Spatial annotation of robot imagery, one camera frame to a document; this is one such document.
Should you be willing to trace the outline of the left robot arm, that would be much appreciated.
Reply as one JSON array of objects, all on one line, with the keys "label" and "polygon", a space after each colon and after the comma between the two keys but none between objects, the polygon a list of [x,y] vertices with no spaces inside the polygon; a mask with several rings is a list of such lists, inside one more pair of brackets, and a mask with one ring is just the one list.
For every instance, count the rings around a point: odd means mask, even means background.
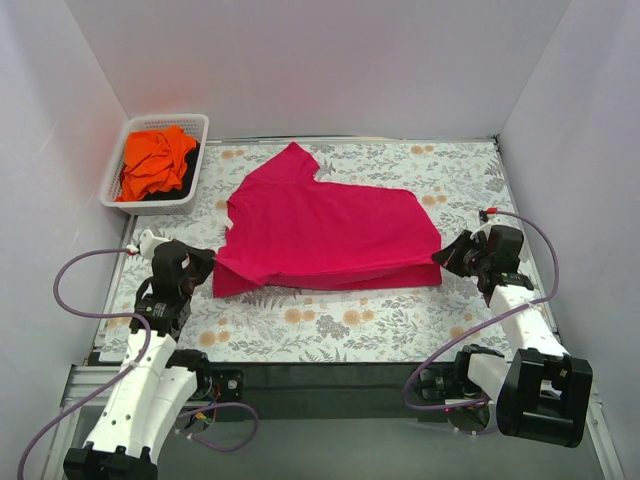
[{"label": "left robot arm", "polygon": [[207,356],[180,350],[194,290],[212,273],[215,254],[177,240],[140,243],[152,274],[138,287],[119,379],[84,445],[63,462],[69,479],[155,479],[162,445],[189,400],[213,386]]}]

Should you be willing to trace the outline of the magenta t shirt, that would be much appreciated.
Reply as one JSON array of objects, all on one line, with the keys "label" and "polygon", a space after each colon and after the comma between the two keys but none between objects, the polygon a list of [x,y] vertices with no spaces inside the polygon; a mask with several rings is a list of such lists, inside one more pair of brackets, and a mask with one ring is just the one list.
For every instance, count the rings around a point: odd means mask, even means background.
[{"label": "magenta t shirt", "polygon": [[248,174],[227,202],[212,293],[264,286],[312,290],[436,287],[441,235],[408,190],[315,178],[296,143]]}]

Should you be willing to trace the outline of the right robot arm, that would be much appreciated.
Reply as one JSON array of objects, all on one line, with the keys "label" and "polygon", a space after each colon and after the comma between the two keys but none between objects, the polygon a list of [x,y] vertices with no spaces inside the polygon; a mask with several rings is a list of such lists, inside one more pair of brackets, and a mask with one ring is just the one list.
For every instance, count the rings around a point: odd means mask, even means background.
[{"label": "right robot arm", "polygon": [[528,440],[577,447],[583,438],[593,380],[590,364],[555,337],[521,273],[521,230],[486,225],[463,231],[433,261],[458,277],[474,277],[513,353],[470,344],[442,369],[426,367],[413,388],[428,403],[495,404],[498,430]]}]

